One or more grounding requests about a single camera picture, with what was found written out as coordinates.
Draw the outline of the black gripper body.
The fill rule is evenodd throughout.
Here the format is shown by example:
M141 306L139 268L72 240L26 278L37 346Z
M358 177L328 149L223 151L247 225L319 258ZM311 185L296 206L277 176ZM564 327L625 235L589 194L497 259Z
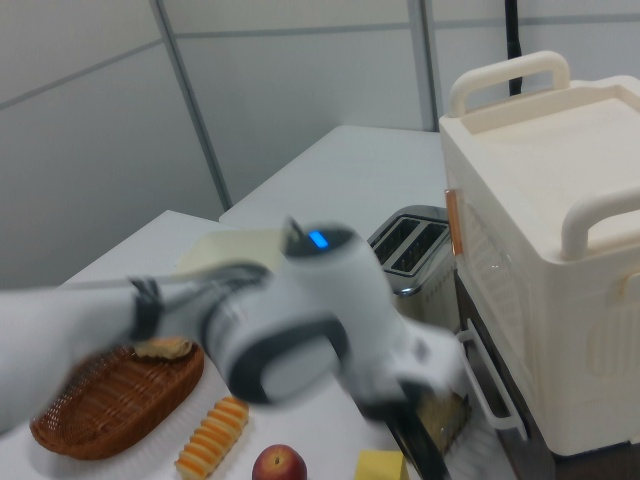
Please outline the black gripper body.
M451 478L442 454L414 413L393 413L386 419L386 425L421 479Z

